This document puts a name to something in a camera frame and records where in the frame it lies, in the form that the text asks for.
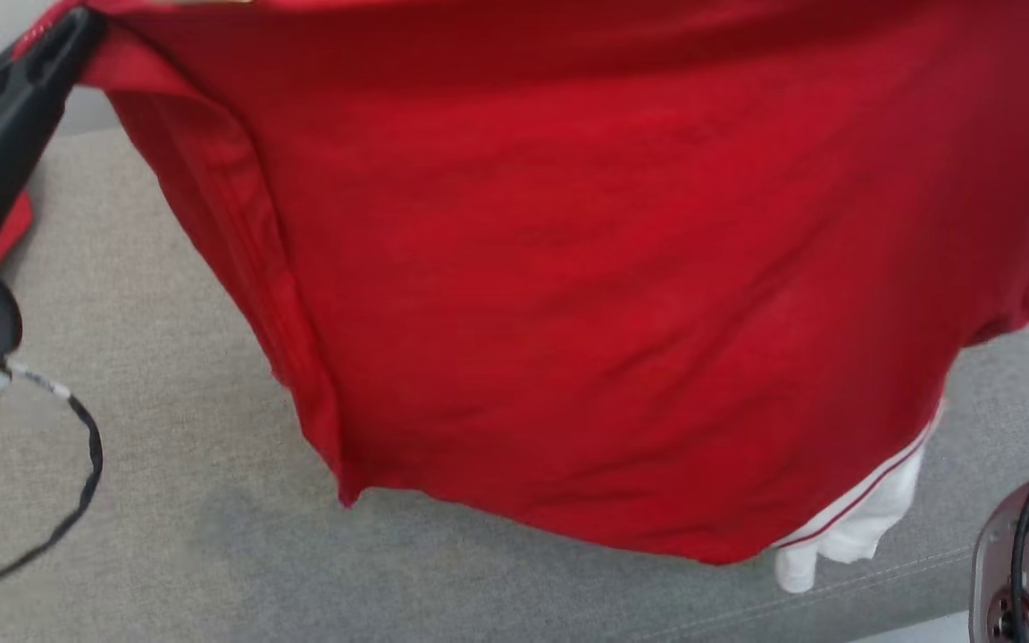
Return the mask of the red shirt with white sleeves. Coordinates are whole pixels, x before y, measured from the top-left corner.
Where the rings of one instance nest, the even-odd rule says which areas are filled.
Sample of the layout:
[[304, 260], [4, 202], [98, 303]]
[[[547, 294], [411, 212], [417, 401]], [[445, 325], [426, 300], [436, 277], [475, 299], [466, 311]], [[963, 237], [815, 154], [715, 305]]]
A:
[[1029, 0], [61, 0], [340, 501], [789, 593], [1029, 324]]

